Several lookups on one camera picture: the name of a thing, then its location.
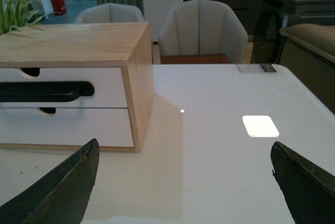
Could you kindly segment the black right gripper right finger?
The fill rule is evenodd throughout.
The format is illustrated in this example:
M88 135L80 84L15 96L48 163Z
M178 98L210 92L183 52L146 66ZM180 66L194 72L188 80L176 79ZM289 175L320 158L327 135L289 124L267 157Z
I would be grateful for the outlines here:
M273 176L295 223L334 223L334 175L276 141Z

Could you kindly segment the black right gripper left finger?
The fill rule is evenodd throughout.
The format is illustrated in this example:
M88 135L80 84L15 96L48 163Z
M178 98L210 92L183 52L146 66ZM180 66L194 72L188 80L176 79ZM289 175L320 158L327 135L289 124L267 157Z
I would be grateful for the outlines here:
M1 206L1 223L81 223L99 164L90 140L70 157Z

